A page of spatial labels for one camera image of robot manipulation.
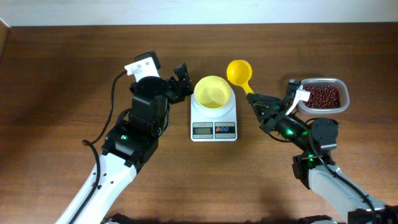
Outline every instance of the red beans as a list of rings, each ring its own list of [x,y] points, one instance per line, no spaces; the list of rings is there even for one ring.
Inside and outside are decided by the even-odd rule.
[[[340,108],[340,96],[334,86],[304,86],[310,91],[310,99],[304,102],[305,106],[316,109]]]

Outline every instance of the scoop handle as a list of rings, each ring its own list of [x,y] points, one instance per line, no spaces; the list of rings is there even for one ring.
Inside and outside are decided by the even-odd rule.
[[[241,85],[241,87],[243,88],[243,90],[245,91],[246,94],[252,93],[254,94],[253,90],[251,89],[251,87],[249,86],[249,83],[243,83]]]

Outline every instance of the bowl of beans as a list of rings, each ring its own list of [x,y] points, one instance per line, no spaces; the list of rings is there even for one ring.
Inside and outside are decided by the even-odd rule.
[[[340,113],[349,105],[347,86],[337,78],[308,78],[301,84],[304,90],[311,92],[307,102],[298,103],[298,110],[302,113]]]

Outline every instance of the white wall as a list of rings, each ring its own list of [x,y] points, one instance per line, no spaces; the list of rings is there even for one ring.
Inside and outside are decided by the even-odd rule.
[[[398,0],[0,0],[10,26],[398,21]]]

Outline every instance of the yellow bowl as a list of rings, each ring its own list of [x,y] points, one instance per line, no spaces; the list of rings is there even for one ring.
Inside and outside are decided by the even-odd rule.
[[[218,109],[227,104],[231,98],[231,87],[225,79],[210,75],[197,83],[193,94],[200,105],[209,109]]]

